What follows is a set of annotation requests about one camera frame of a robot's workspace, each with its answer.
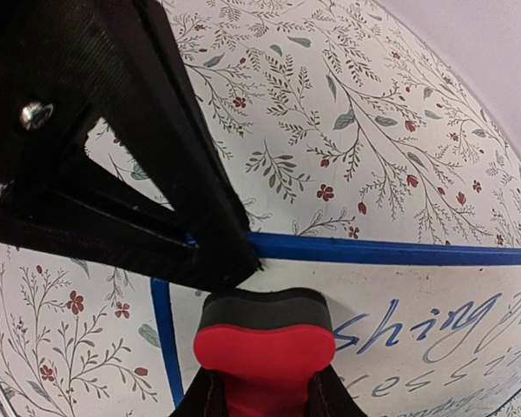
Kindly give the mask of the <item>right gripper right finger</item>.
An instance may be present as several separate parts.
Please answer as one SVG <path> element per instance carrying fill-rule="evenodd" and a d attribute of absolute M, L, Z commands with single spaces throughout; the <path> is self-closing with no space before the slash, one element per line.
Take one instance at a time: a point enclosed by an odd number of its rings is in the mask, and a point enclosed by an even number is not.
<path fill-rule="evenodd" d="M 231 412 L 221 376 L 200 369 L 183 400 L 170 416 L 237 416 Z M 364 416 L 332 368 L 314 374 L 308 382 L 307 399 L 295 416 Z"/>

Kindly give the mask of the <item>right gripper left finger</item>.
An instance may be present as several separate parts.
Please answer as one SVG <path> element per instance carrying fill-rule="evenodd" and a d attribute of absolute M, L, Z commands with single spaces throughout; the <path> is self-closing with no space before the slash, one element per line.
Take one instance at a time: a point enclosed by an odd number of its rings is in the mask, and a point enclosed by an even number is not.
<path fill-rule="evenodd" d="M 0 1 L 0 242 L 216 292 L 261 265 L 155 1 Z"/>

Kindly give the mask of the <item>red whiteboard eraser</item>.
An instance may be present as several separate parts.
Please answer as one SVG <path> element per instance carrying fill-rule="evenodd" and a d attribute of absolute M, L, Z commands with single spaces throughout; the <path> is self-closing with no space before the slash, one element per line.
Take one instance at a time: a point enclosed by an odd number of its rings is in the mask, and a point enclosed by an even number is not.
<path fill-rule="evenodd" d="M 303 415 L 308 383 L 335 348 L 326 299 L 308 288 L 211 294 L 194 341 L 200 365 L 221 377 L 232 416 Z"/>

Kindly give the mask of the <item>small blue-framed whiteboard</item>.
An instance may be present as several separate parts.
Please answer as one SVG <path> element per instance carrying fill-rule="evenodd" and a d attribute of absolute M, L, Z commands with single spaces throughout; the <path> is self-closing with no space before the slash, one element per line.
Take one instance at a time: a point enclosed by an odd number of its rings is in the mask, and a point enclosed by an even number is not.
<path fill-rule="evenodd" d="M 371 416 L 492 416 L 521 393 L 521 248 L 252 233 L 258 292 L 321 292 L 333 366 Z"/>

